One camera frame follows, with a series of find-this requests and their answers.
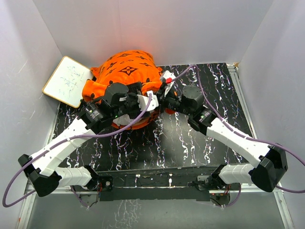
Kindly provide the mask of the white pillow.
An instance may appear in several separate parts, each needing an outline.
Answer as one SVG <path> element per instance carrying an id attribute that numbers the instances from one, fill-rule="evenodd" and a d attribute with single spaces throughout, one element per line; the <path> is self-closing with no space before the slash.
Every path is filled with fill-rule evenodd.
<path id="1" fill-rule="evenodd" d="M 124 114 L 118 118 L 115 118 L 113 120 L 113 123 L 116 124 L 117 126 L 126 126 L 130 124 L 132 121 L 133 119 L 131 119 L 128 114 Z"/>

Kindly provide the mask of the orange patterned plush pillowcase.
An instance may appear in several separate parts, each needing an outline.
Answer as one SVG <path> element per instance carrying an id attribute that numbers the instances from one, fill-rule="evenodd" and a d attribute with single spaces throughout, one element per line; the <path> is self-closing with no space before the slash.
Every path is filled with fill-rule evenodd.
<path id="1" fill-rule="evenodd" d="M 141 50 L 129 50 L 117 53 L 99 67 L 90 69 L 93 79 L 87 80 L 82 90 L 86 102 L 103 96 L 112 83 L 130 85 L 140 82 L 141 94 L 148 91 L 157 93 L 162 85 L 160 79 L 163 70 L 154 63 L 151 54 Z"/>

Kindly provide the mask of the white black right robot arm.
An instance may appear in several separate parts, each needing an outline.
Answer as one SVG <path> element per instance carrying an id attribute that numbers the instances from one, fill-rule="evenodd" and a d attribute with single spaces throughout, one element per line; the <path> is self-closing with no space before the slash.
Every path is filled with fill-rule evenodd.
<path id="1" fill-rule="evenodd" d="M 233 183 L 254 184 L 272 192 L 288 169 L 286 153 L 269 143 L 255 141 L 233 126 L 221 121 L 203 104 L 199 88 L 188 85 L 177 96 L 171 84 L 163 82 L 157 92 L 162 111 L 170 109 L 188 116 L 188 124 L 205 136 L 218 140 L 247 160 L 246 164 L 220 165 L 200 185 L 224 189 Z"/>

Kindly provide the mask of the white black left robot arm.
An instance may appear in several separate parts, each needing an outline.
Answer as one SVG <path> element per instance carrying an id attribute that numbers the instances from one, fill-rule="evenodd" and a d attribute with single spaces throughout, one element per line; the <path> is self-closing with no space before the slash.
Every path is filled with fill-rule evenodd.
<path id="1" fill-rule="evenodd" d="M 18 162 L 39 197 L 51 194 L 58 187 L 81 186 L 94 190 L 100 185 L 100 176 L 91 166 L 62 168 L 60 164 L 86 141 L 116 135 L 139 122 L 148 104 L 142 88 L 141 82 L 110 84 L 103 96 L 93 99 L 43 149 L 30 156 L 20 156 Z"/>

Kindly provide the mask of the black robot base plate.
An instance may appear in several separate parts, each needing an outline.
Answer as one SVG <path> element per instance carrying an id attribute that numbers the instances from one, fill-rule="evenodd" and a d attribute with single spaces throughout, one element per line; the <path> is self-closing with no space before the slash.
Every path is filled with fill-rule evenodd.
<path id="1" fill-rule="evenodd" d="M 93 187 L 74 186 L 81 194 L 95 194 L 99 201 L 114 200 L 216 200 L 218 204 L 230 202 L 230 194 L 240 185 L 216 184 L 211 176 L 216 167 L 173 167 L 100 171 Z"/>

